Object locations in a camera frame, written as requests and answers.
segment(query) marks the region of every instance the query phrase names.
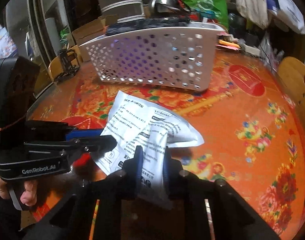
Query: human hand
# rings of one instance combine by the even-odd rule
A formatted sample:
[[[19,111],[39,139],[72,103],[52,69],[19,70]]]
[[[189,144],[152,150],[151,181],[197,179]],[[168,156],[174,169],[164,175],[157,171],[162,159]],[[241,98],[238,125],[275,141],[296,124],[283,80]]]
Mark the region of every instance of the human hand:
[[[0,178],[0,196],[3,199],[10,199],[7,182]],[[37,180],[29,180],[24,182],[25,191],[20,197],[20,201],[26,206],[33,206],[37,202]]]

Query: orange tablecloth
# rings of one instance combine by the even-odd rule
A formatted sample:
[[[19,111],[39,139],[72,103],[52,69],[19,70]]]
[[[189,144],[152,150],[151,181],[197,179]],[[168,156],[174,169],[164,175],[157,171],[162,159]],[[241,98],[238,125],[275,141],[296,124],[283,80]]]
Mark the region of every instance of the orange tablecloth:
[[[305,133],[293,103],[259,60],[217,51],[203,93],[102,83],[88,63],[55,87],[30,118],[102,128],[119,90],[187,119],[205,143],[174,152],[183,168],[202,179],[227,180],[283,240],[293,238],[305,220]],[[94,179],[104,177],[97,169]],[[53,190],[35,217],[59,198]]]

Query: wooden chair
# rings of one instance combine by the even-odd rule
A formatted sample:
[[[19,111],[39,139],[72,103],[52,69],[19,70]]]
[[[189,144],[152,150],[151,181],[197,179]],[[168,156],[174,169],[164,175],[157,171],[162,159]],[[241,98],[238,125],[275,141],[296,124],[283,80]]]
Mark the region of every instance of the wooden chair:
[[[278,75],[305,119],[305,65],[294,57],[286,57],[279,65]]]
[[[81,64],[83,62],[83,58],[80,54],[80,50],[78,45],[73,46],[72,48],[75,51],[75,53],[77,54],[77,59],[78,62]],[[72,65],[78,65],[77,63],[77,59],[75,58],[74,54],[72,52],[68,53],[68,57],[72,57],[71,59],[71,64]],[[56,58],[54,58],[51,63],[49,64],[48,67],[48,72],[49,72],[49,76],[51,77],[51,80],[54,82],[54,79],[59,76],[62,72],[63,72],[63,67],[61,65],[59,56],[57,56]]]

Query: white plastic basket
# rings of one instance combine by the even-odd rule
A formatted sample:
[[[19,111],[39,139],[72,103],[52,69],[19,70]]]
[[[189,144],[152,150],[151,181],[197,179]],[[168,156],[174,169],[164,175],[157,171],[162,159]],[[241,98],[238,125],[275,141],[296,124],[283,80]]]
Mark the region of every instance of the white plastic basket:
[[[103,82],[208,88],[217,33],[215,24],[132,31],[82,44]]]

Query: green plastic bag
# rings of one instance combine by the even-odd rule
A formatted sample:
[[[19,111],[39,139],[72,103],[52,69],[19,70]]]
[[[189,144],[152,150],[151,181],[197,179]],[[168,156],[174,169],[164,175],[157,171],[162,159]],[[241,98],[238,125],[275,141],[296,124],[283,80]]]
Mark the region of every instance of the green plastic bag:
[[[226,28],[228,25],[228,11],[226,0],[183,0],[190,8],[200,12],[214,11],[218,23]]]

